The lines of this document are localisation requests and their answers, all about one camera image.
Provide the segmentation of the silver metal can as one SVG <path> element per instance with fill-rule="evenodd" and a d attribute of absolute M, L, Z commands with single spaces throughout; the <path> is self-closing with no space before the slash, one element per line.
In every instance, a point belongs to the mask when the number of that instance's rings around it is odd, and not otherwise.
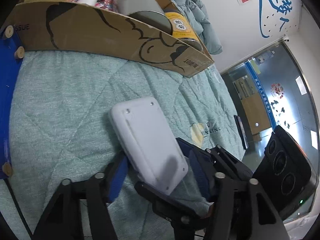
<path fill-rule="evenodd" d="M 120 14 L 172 34 L 171 22 L 156 0 L 116 0 L 116 4 Z"/>

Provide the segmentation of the yellow labelled jar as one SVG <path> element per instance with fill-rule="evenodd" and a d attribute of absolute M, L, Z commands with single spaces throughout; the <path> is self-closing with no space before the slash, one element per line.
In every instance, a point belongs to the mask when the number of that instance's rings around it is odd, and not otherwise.
<path fill-rule="evenodd" d="M 172 25 L 172 36 L 174 38 L 203 52 L 203 46 L 200 39 L 191 27 L 189 21 L 179 11 L 165 10 L 164 14 Z"/>

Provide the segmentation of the grey blue jacket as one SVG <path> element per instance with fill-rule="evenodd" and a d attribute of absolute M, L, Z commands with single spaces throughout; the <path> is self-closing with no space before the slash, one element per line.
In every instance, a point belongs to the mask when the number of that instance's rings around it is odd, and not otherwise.
<path fill-rule="evenodd" d="M 201 0 L 171 0 L 187 18 L 191 27 L 206 46 L 210 55 L 222 53 L 222 44 L 209 20 L 208 12 Z"/>

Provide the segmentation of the cardboard box tray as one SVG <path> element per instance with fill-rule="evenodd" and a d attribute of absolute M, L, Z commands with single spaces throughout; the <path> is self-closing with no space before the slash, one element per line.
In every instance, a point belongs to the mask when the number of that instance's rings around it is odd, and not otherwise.
<path fill-rule="evenodd" d="M 185 42 L 139 20 L 90 5 L 18 3 L 1 28 L 12 25 L 25 49 L 70 50 L 118 57 L 192 77 L 214 61 Z"/>

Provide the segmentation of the white rectangular plastic box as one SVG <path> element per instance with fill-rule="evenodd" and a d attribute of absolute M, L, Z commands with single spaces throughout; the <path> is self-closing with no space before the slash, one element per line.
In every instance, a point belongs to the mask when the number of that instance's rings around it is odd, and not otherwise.
<path fill-rule="evenodd" d="M 120 102 L 109 116 L 139 179 L 170 195 L 188 173 L 188 164 L 158 101 L 146 96 Z"/>

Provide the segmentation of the blue rectangular board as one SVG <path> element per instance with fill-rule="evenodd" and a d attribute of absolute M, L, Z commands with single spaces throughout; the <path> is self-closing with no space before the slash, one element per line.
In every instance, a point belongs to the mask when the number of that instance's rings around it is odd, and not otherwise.
<path fill-rule="evenodd" d="M 7 25 L 1 32 L 1 179 L 12 176 L 9 146 L 10 110 L 24 54 L 24 47 L 14 26 Z"/>

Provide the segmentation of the glass door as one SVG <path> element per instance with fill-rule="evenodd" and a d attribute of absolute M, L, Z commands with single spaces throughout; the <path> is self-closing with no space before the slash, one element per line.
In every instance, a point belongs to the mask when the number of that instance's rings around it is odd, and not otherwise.
<path fill-rule="evenodd" d="M 297 61 L 276 42 L 222 74 L 244 127 L 243 162 L 255 170 L 276 126 L 302 147 L 319 169 L 319 120 Z"/>

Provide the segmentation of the colourful card pack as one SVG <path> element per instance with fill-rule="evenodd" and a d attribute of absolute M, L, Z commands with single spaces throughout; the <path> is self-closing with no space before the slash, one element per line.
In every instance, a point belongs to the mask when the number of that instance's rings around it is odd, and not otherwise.
<path fill-rule="evenodd" d="M 97 0 L 94 6 L 100 9 L 118 12 L 116 0 Z"/>

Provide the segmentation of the light green quilt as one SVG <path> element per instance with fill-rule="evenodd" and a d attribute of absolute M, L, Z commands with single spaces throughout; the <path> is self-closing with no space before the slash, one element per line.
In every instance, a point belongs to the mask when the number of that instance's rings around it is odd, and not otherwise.
<path fill-rule="evenodd" d="M 109 110 L 145 96 L 158 101 L 174 136 L 244 157 L 236 109 L 215 66 L 188 78 L 89 53 L 25 54 L 10 112 L 13 175 L 1 183 L 1 213 L 17 238 L 29 238 L 63 179 L 104 170 L 120 151 Z"/>

